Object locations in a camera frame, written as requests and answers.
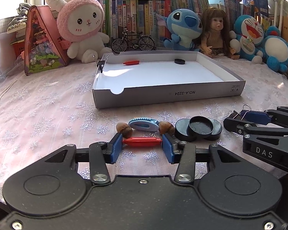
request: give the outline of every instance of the blue and white plush toy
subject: blue and white plush toy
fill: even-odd
[[[280,37],[280,31],[275,26],[270,26],[266,31],[260,47],[264,54],[264,62],[275,72],[288,71],[288,43]]]
[[[265,37],[260,23],[251,16],[239,16],[234,24],[234,31],[229,33],[231,39],[230,47],[240,55],[240,58],[261,64],[263,52],[259,46]]]
[[[170,13],[168,17],[156,14],[158,25],[165,26],[171,32],[171,40],[166,39],[164,46],[173,50],[198,51],[194,49],[193,39],[203,32],[198,15],[192,10],[181,8]]]

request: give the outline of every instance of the white pipe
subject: white pipe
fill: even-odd
[[[276,27],[276,23],[277,23],[277,1],[275,1],[275,8],[274,8],[274,23],[273,26]]]
[[[283,10],[284,10],[284,0],[280,1],[280,23],[279,23],[279,31],[282,32],[283,25]]]

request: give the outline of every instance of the brown hair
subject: brown hair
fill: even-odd
[[[223,10],[214,7],[205,9],[201,15],[203,25],[202,35],[209,31],[212,18],[223,18],[223,29],[221,30],[221,36],[223,39],[224,54],[227,56],[229,54],[229,23],[227,14]]]

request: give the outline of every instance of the lace tulle fabric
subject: lace tulle fabric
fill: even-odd
[[[109,141],[116,133],[118,122],[134,117],[151,117],[169,121],[173,125],[181,118],[196,115],[219,120],[243,104],[263,111],[288,106],[288,80],[271,71],[266,65],[249,61],[218,59],[246,80],[241,96],[163,103],[128,108],[97,110],[94,107],[92,86],[95,64],[72,64],[67,67],[25,76],[23,63],[0,78],[0,92],[18,79],[0,101],[0,201],[4,181],[13,173],[48,155],[68,143],[86,148],[97,141]],[[158,133],[135,132],[134,136],[158,136]],[[280,177],[283,172],[242,152],[242,136],[225,129],[217,144],[229,149],[259,167]],[[207,148],[213,142],[196,142],[198,148]],[[203,176],[206,164],[197,163],[196,178]],[[117,163],[108,165],[111,178],[116,174],[174,175],[177,165],[168,163],[162,149],[126,147]],[[90,177],[87,163],[79,165],[78,173]]]

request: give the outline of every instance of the plush toy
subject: plush toy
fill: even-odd
[[[228,56],[238,59],[229,45],[229,23],[227,14],[217,8],[209,7],[202,14],[203,33],[200,47],[203,53],[211,58],[216,56]]]
[[[239,41],[230,41],[230,47],[239,54],[241,58],[262,64],[263,52],[259,46],[264,38],[264,31],[260,23],[254,17],[248,15],[239,16],[234,24],[234,31],[229,33],[231,39]]]
[[[171,32],[171,40],[166,39],[164,46],[173,50],[198,51],[194,49],[193,39],[200,37],[203,31],[198,15],[192,10],[181,8],[168,17],[156,14],[158,25],[165,26]]]
[[[280,31],[275,26],[270,26],[266,31],[260,49],[264,54],[264,62],[275,72],[288,71],[288,43],[280,37]]]
[[[82,63],[90,63],[102,58],[112,50],[104,46],[110,38],[98,32],[103,24],[103,8],[97,0],[46,0],[47,4],[59,12],[57,26],[60,35],[72,42],[67,55]]]

